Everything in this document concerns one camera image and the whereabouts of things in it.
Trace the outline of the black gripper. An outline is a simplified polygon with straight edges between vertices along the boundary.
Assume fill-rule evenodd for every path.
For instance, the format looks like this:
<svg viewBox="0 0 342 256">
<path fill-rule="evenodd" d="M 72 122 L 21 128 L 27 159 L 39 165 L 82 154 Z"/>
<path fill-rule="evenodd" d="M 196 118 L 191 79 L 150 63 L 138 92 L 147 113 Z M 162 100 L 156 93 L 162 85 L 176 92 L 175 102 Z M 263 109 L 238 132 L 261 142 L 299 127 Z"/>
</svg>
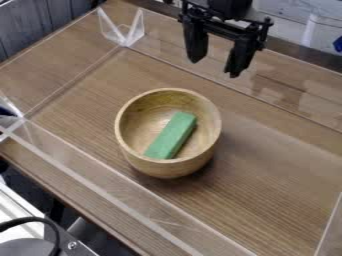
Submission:
<svg viewBox="0 0 342 256">
<path fill-rule="evenodd" d="M 187 57 L 198 63 L 207 55 L 209 34 L 234 42 L 225 72 L 237 78 L 249 68 L 259 42 L 265 42 L 273 19 L 257 12 L 254 0 L 183 0 L 179 22 Z"/>
</svg>

